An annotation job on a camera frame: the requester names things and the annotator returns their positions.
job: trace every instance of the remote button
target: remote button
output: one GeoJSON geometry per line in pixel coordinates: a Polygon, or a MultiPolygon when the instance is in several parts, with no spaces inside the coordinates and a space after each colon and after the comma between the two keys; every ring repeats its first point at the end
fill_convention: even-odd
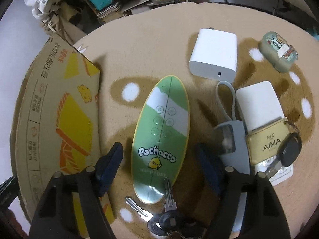
{"type": "Polygon", "coordinates": [[[160,89],[161,93],[167,93],[167,87],[166,86],[162,86],[160,89]]]}
{"type": "Polygon", "coordinates": [[[154,124],[159,125],[162,123],[162,118],[161,117],[155,117],[154,118],[154,124]]]}
{"type": "Polygon", "coordinates": [[[161,114],[161,113],[163,113],[164,108],[163,108],[163,106],[157,106],[155,110],[156,110],[156,112],[157,112],[158,114],[161,114]]]}
{"type": "Polygon", "coordinates": [[[163,132],[163,136],[165,137],[165,138],[168,138],[168,137],[170,137],[172,134],[170,133],[170,131],[164,131],[163,132]]]}
{"type": "Polygon", "coordinates": [[[169,127],[173,126],[174,125],[174,120],[173,119],[167,119],[166,120],[166,125],[169,126],[169,127]]]}
{"type": "Polygon", "coordinates": [[[157,128],[152,128],[152,130],[151,130],[151,134],[153,135],[153,136],[157,136],[158,134],[160,133],[160,131],[157,129],[157,128]]]}
{"type": "Polygon", "coordinates": [[[174,107],[170,107],[168,110],[167,110],[167,113],[171,116],[175,115],[176,114],[176,109],[174,107]]]}

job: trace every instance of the yellow chick cartoon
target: yellow chick cartoon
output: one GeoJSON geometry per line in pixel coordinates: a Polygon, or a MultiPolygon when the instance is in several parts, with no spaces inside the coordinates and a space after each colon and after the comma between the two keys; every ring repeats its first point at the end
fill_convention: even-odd
{"type": "Polygon", "coordinates": [[[84,100],[85,103],[92,101],[91,91],[85,85],[78,86],[78,90],[84,100]]]}
{"type": "Polygon", "coordinates": [[[160,158],[159,157],[152,158],[150,162],[148,163],[148,167],[154,170],[158,170],[159,168],[161,168],[162,164],[160,162],[160,158]]]}

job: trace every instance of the gold card holder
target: gold card holder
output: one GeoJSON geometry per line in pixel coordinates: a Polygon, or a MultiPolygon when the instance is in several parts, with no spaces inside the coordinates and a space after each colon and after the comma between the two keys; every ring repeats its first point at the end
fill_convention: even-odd
{"type": "Polygon", "coordinates": [[[287,118],[256,129],[246,137],[250,164],[255,165],[277,154],[282,141],[290,134],[287,118]]]}

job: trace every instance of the white stripe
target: white stripe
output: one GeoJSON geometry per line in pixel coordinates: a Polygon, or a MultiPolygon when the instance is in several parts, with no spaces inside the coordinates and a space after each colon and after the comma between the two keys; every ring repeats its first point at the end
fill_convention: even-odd
{"type": "Polygon", "coordinates": [[[150,106],[152,109],[156,109],[158,106],[163,106],[164,111],[159,114],[162,118],[164,118],[165,114],[165,121],[167,119],[173,119],[174,128],[177,132],[181,133],[183,136],[187,136],[188,133],[188,111],[177,105],[171,98],[168,99],[168,95],[166,93],[162,93],[158,87],[155,87],[153,92],[150,94],[146,104],[150,106]],[[175,115],[169,115],[167,110],[171,107],[176,109],[175,115]]]}

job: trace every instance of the floor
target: floor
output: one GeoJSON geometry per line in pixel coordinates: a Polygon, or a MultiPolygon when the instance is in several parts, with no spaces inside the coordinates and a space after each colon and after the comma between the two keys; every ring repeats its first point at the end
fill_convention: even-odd
{"type": "MultiPolygon", "coordinates": [[[[228,0],[230,3],[250,5],[272,11],[276,0],[228,0]]],[[[47,41],[48,36],[39,26],[23,0],[14,0],[0,21],[0,184],[12,176],[9,137],[13,111],[23,77],[47,41]]],[[[10,209],[16,214],[23,229],[29,231],[19,201],[16,199],[10,209]]]]}

